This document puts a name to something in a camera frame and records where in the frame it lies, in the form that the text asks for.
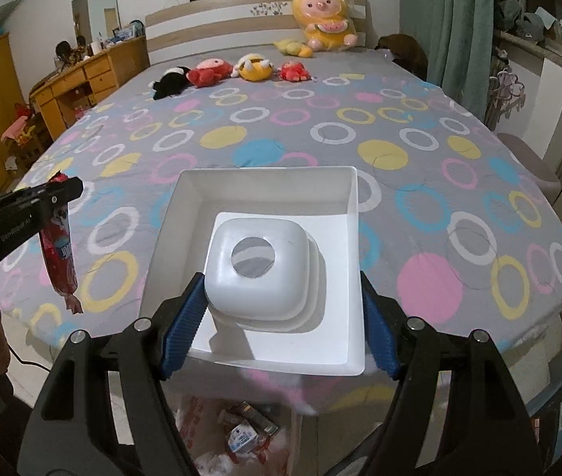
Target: large plush toy in plastic wrap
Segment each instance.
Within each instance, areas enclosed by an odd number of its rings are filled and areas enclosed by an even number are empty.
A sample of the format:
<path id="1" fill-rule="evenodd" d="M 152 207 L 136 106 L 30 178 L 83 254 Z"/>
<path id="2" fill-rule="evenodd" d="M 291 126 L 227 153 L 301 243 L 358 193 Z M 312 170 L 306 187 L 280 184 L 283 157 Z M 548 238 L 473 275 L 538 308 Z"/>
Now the large plush toy in plastic wrap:
<path id="1" fill-rule="evenodd" d="M 352 0 L 292 0 L 294 17 L 304 27 L 308 46 L 315 52 L 356 46 L 358 36 L 350 7 Z"/>

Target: black and white plush toy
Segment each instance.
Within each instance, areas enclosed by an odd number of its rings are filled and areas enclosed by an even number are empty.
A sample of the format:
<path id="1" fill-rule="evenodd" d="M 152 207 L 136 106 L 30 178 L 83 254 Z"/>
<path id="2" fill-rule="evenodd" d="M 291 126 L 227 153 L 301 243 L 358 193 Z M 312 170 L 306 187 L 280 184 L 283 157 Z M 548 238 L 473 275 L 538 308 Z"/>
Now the black and white plush toy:
<path id="1" fill-rule="evenodd" d="M 162 78 L 157 82 L 149 84 L 151 89 L 155 89 L 154 100 L 161 100 L 168 96 L 182 93 L 191 83 L 187 79 L 187 73 L 191 71 L 184 66 L 167 69 Z"/>

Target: white tray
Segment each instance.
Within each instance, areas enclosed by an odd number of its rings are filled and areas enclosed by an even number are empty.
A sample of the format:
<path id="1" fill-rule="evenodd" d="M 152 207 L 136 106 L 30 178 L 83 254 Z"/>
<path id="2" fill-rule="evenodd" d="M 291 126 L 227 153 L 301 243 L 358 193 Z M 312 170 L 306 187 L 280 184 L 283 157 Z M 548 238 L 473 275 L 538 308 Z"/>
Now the white tray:
<path id="1" fill-rule="evenodd" d="M 301 225 L 321 254 L 318 302 L 293 332 L 228 327 L 206 311 L 189 356 L 237 367 L 355 376 L 365 368 L 353 167 L 200 169 L 182 172 L 147 275 L 140 316 L 152 316 L 204 271 L 214 231 L 235 217 Z"/>

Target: round hole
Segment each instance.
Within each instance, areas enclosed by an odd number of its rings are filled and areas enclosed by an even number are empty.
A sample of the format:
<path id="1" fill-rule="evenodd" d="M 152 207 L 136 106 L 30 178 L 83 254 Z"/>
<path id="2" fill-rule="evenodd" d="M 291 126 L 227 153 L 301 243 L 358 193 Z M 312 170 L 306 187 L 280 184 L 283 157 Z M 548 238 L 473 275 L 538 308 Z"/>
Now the round hole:
<path id="1" fill-rule="evenodd" d="M 241 240 L 231 255 L 235 271 L 242 277 L 261 277 L 275 262 L 275 249 L 263 238 L 250 236 Z"/>

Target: wooden desk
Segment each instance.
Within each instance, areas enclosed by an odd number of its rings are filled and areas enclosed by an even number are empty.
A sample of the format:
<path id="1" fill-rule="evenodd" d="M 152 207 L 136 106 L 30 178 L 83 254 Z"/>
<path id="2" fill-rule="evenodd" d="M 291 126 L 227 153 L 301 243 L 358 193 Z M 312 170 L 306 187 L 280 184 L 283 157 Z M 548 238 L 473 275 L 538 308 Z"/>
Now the wooden desk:
<path id="1" fill-rule="evenodd" d="M 123 84 L 150 66 L 146 37 L 137 37 L 66 69 L 30 95 L 52 139 L 58 138 L 76 122 L 72 90 L 89 84 L 93 100 L 100 103 Z"/>

